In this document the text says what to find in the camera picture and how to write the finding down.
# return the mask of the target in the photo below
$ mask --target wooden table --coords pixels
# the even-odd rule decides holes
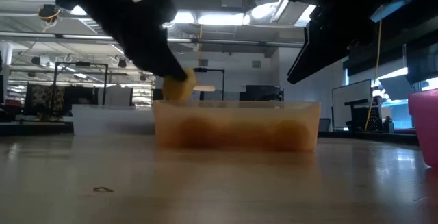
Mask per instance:
[[[157,151],[153,137],[0,138],[0,223],[438,223],[417,147]],[[113,192],[94,192],[96,187]]]

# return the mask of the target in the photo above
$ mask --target ceiling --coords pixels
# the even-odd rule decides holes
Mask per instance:
[[[220,12],[220,7],[214,7],[218,0],[206,0],[204,6],[196,7],[193,2],[184,2],[178,0],[180,7],[178,10],[187,10],[191,8],[196,12]],[[44,4],[54,4],[54,0],[0,0],[0,31],[1,32],[33,32],[40,33],[43,31],[42,21],[36,16],[38,10]],[[306,9],[307,5],[303,3],[289,3],[277,22],[268,21],[257,23],[252,21],[253,25],[247,26],[218,26],[218,25],[185,25],[176,24],[178,29],[177,36],[198,38],[202,30],[202,38],[213,38],[223,40],[257,40],[271,42],[302,42],[304,40],[303,30],[301,27],[294,27],[294,23]],[[80,34],[80,35],[104,35],[99,27],[86,25],[86,21],[92,21],[87,16],[72,16],[67,11],[63,11],[61,19],[56,26],[48,28],[46,33],[54,34]],[[71,55],[75,60],[89,61],[93,63],[106,63],[110,65],[112,76],[109,83],[149,83],[153,82],[152,77],[148,77],[145,82],[140,81],[139,70],[131,63],[127,63],[125,69],[112,66],[110,62],[115,55],[120,55],[120,51],[109,44],[96,44],[92,42],[60,42],[60,41],[35,41],[33,38],[26,40],[3,38],[4,41],[11,42],[14,45],[14,54],[12,59],[12,74],[10,79],[23,80],[40,80],[51,81],[53,79],[54,69],[47,66],[37,66],[31,63],[31,59],[38,55],[49,55],[51,61],[63,61],[65,55]],[[170,48],[175,53],[184,53],[194,51],[198,45],[170,44]],[[202,51],[207,52],[224,52],[224,53],[264,53],[269,58],[275,51],[272,47],[242,46],[242,45],[222,45],[222,44],[204,44]],[[103,69],[79,69],[71,66],[78,72],[91,73],[85,82],[100,83],[103,81],[101,71]],[[26,71],[35,71],[37,77],[28,77]],[[80,79],[73,77],[72,72],[65,71],[69,74],[60,74],[59,82],[78,82]]]

